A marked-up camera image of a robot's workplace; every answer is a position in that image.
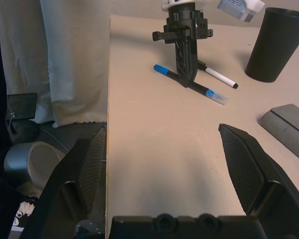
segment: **table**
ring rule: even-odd
[[[122,215],[244,215],[228,174],[220,123],[255,137],[299,190],[299,158],[258,124],[273,107],[299,106],[299,48],[276,82],[258,82],[244,69],[259,29],[209,25],[214,36],[198,40],[199,59],[239,88],[200,71],[195,81],[228,97],[222,106],[153,70],[160,64],[175,71],[174,45],[151,38],[164,24],[111,19],[108,229],[112,217]]]

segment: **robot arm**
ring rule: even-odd
[[[197,71],[206,69],[197,57],[197,40],[212,37],[213,30],[208,29],[204,13],[196,10],[197,1],[207,3],[210,0],[162,0],[162,10],[168,12],[168,18],[164,32],[153,32],[152,37],[153,41],[164,40],[166,44],[175,44],[178,77],[173,79],[186,88],[206,95],[206,91],[201,90],[203,87],[194,82]],[[249,22],[264,5],[260,0],[221,0],[218,8]]]
[[[167,12],[172,6],[197,1],[208,3],[211,0],[162,0],[162,10]],[[250,22],[264,5],[260,0],[221,0],[218,8],[237,19]]]

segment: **black plastic bracket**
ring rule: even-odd
[[[213,36],[204,14],[195,3],[184,3],[168,9],[164,32],[153,32],[153,41],[164,40],[175,44],[176,68],[179,82],[188,87],[195,80],[200,62],[197,59],[197,40]]]

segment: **white marker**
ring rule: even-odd
[[[230,79],[228,79],[226,76],[223,76],[222,74],[219,74],[218,72],[210,69],[209,67],[206,66],[205,63],[198,61],[198,69],[207,72],[209,75],[217,78],[218,80],[224,82],[226,85],[237,89],[238,84]]]

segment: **blue marker cap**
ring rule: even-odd
[[[154,65],[154,70],[156,70],[157,72],[167,76],[169,69],[166,69],[165,67],[162,67],[160,65]]]
[[[228,101],[228,99],[226,97],[224,97],[223,95],[216,93],[212,90],[208,90],[206,92],[206,96],[210,99],[212,99],[213,101],[216,101],[222,105],[225,105]]]

